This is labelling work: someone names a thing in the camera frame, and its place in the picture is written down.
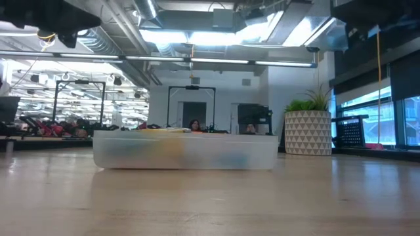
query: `white column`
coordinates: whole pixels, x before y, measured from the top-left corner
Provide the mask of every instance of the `white column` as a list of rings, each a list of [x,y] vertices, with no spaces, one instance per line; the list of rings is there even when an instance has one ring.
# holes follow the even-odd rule
[[[9,89],[12,84],[12,72],[13,70],[9,67],[7,61],[0,62],[0,80],[3,85],[0,88],[0,96],[8,96]]]

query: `doorway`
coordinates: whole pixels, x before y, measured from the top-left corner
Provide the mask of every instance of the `doorway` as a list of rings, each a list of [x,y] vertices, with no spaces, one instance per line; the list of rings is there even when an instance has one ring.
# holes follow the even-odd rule
[[[207,103],[205,102],[183,102],[182,127],[189,128],[190,121],[197,119],[200,129],[205,129],[205,116],[207,113]]]

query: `translucent plastic bin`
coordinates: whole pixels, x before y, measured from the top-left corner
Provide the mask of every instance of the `translucent plastic bin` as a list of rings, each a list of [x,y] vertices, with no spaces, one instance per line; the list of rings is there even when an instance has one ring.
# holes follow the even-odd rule
[[[94,161],[103,168],[269,170],[278,137],[95,131]]]

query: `ceiling vent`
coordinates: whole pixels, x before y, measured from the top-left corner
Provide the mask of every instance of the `ceiling vent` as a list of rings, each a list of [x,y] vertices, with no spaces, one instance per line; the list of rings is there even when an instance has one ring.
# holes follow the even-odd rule
[[[251,79],[242,79],[242,86],[251,86]]]
[[[200,78],[199,77],[191,78],[191,84],[192,85],[199,85],[200,84]]]

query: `black metal frame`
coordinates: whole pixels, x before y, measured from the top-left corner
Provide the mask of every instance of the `black metal frame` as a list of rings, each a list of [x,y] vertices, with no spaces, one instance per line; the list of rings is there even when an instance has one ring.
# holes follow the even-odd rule
[[[171,105],[171,89],[186,89],[186,90],[199,90],[199,89],[211,89],[213,90],[213,124],[215,124],[215,112],[216,112],[216,88],[215,87],[189,87],[189,86],[169,86],[168,88],[168,104],[167,104],[167,115],[166,115],[166,126],[169,126],[169,107]]]
[[[79,81],[63,81],[63,80],[56,81],[55,95],[54,95],[54,107],[52,109],[52,121],[55,121],[55,118],[56,118],[58,93],[62,89],[64,89],[64,88],[60,89],[60,84],[61,83],[66,83],[66,85],[64,86],[64,88],[66,88],[66,86],[70,83],[78,84],[80,82]],[[104,116],[104,101],[105,101],[106,83],[105,82],[94,82],[94,81],[83,81],[82,83],[85,84],[85,85],[88,85],[89,83],[102,85],[102,102],[100,104],[100,120],[99,120],[99,123],[102,124],[102,118]]]
[[[340,122],[341,121],[351,121],[351,120],[358,120],[359,122],[359,126],[360,126],[360,143],[361,146],[365,146],[365,133],[364,133],[364,128],[363,128],[363,119],[367,119],[369,118],[369,115],[353,115],[350,117],[339,117],[339,118],[333,118],[331,119],[331,122],[335,122],[335,128],[337,130],[337,137],[341,137],[341,135],[339,135],[339,126],[340,126]]]
[[[404,100],[394,101],[394,122],[396,149],[420,150],[420,146],[407,145],[406,136],[406,104]]]

